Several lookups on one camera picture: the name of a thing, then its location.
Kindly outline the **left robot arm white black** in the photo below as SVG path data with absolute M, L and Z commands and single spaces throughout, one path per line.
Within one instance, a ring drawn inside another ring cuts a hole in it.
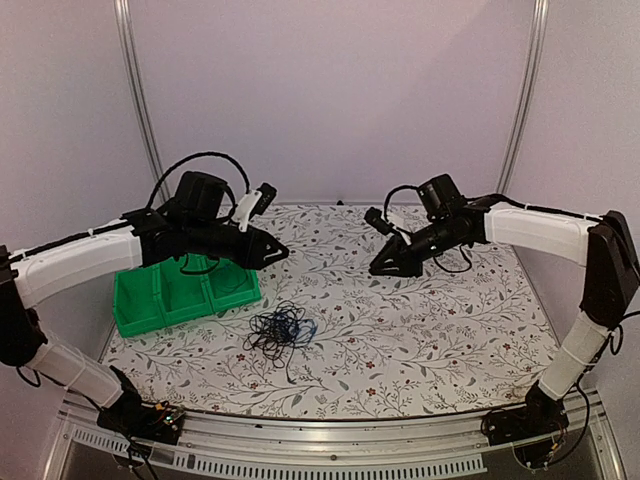
M 1 362 L 31 370 L 108 409 L 128 434 L 148 426 L 148 412 L 125 375 L 47 334 L 35 310 L 42 301 L 107 274 L 150 267 L 187 254 L 262 270 L 289 255 L 269 232 L 251 226 L 275 198 L 268 183 L 236 198 L 212 174 L 186 171 L 160 207 L 152 200 L 118 219 L 49 244 L 1 251 Z

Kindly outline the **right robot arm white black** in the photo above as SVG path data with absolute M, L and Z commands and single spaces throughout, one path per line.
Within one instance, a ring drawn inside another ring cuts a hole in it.
M 639 258 L 625 216 L 575 213 L 521 203 L 500 193 L 463 195 L 448 174 L 410 186 L 427 216 L 410 230 L 389 211 L 371 207 L 366 223 L 387 241 L 369 265 L 373 276 L 419 277 L 423 264 L 462 246 L 510 246 L 567 261 L 584 272 L 576 318 L 537 382 L 558 401 L 598 361 L 611 333 L 627 318 L 639 289 Z

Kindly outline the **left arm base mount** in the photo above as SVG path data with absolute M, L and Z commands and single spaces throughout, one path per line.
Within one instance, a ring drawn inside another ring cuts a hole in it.
M 112 406 L 100 409 L 97 425 L 127 438 L 177 445 L 185 421 L 184 409 L 168 401 L 145 402 L 122 371 L 113 366 L 110 369 L 121 383 L 122 394 Z

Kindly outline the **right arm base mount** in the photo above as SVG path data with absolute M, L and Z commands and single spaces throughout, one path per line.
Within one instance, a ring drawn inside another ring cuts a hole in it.
M 563 445 L 569 420 L 563 400 L 546 395 L 538 382 L 518 408 L 497 408 L 482 417 L 480 431 L 491 446 L 525 441 L 516 447 L 516 460 L 529 469 L 548 467 Z

